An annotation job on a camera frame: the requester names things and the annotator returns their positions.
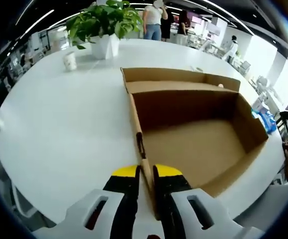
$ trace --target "white table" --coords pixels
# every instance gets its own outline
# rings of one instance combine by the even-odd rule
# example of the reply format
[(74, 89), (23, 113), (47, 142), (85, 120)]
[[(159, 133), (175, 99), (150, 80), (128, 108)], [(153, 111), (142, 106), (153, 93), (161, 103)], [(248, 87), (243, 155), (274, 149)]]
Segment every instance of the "white table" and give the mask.
[[(62, 56), (72, 50), (78, 70), (65, 72)], [(43, 58), (17, 82), (0, 109), (0, 159), (19, 191), (56, 223), (73, 203), (103, 188), (114, 170), (138, 163), (119, 67), (199, 67), (240, 80), (240, 92), (250, 104), (257, 97), (227, 62), (172, 43), (122, 40), (119, 55), (103, 61), (94, 60), (90, 50), (75, 48)], [(233, 218), (265, 191), (280, 169), (281, 143), (274, 132), (253, 164), (219, 195)]]

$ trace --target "green leaves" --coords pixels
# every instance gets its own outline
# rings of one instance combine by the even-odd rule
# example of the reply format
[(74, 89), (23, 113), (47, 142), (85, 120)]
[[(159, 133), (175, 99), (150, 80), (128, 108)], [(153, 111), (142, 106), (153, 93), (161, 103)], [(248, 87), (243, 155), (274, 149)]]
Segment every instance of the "green leaves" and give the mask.
[(91, 42), (90, 37), (112, 35), (121, 39), (131, 31), (141, 31), (142, 19), (128, 1), (108, 0), (107, 5), (91, 5), (66, 22), (70, 38)]

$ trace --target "potted plant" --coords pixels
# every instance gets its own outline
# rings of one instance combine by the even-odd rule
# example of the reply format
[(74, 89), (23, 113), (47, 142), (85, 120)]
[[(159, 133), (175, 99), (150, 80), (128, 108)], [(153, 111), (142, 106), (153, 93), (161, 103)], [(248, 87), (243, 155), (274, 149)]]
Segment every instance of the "potted plant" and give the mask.
[(128, 1), (108, 0), (106, 5), (92, 4), (79, 15), (66, 23), (73, 45), (90, 42), (92, 53), (98, 59), (114, 57), (119, 51), (119, 42), (127, 33), (140, 31), (142, 19), (138, 12), (130, 7)]

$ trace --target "white pot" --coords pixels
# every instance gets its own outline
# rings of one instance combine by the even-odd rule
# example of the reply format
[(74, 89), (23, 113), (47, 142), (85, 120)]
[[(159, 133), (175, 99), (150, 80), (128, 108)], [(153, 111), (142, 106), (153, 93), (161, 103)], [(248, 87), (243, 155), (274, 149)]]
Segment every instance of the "white pot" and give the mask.
[(102, 38), (96, 36), (91, 40), (95, 42), (91, 43), (92, 54), (97, 59), (109, 59), (118, 55), (120, 40), (115, 34), (104, 35)]

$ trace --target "ceiling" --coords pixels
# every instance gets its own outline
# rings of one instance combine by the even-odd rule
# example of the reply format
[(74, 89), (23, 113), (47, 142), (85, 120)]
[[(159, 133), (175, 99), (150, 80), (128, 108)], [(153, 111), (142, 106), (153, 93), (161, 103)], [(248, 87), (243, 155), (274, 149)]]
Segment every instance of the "ceiling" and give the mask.
[[(4, 1), (0, 6), (0, 43), (6, 45), (9, 42), (13, 46), (15, 41), (22, 36), (25, 31), (30, 28), (38, 19), (51, 10), (54, 10), (50, 15), (39, 22), (30, 32), (28, 32), (22, 39), (26, 41), (27, 38), (34, 32), (41, 31), (48, 28), (52, 24), (68, 17), (72, 14), (79, 12), (81, 9), (88, 7), (94, 0), (17, 0), (17, 1)], [(229, 15), (219, 10), (217, 7), (207, 0), (190, 0), (193, 3), (200, 4), (202, 7), (197, 6), (185, 0), (165, 0), (166, 5), (194, 11), (198, 14), (212, 14), (214, 12), (222, 15), (225, 18), (231, 19)], [(283, 37), (278, 28), (263, 14), (256, 2), (259, 0), (212, 0), (213, 3), (224, 8), (226, 11), (233, 14), (235, 17), (242, 21), (250, 22), (258, 25), (273, 34)], [(152, 3), (152, 0), (131, 0), (130, 2), (136, 3)], [(133, 7), (143, 7), (143, 5), (133, 5)], [(247, 30), (237, 22), (236, 26), (245, 32)]]

